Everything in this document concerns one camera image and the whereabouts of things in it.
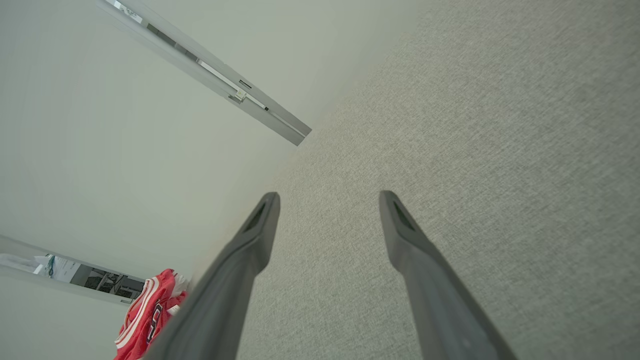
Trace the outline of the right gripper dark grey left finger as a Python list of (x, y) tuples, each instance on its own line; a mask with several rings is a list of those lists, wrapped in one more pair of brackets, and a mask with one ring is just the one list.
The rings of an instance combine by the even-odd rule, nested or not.
[(146, 360), (234, 360), (256, 276), (270, 261), (281, 211), (266, 193), (148, 348)]

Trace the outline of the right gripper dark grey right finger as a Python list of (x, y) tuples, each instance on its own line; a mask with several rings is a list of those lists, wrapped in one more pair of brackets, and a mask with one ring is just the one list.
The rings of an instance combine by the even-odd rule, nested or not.
[(391, 265), (405, 282), (425, 360), (514, 360), (514, 351), (397, 194), (379, 194)]

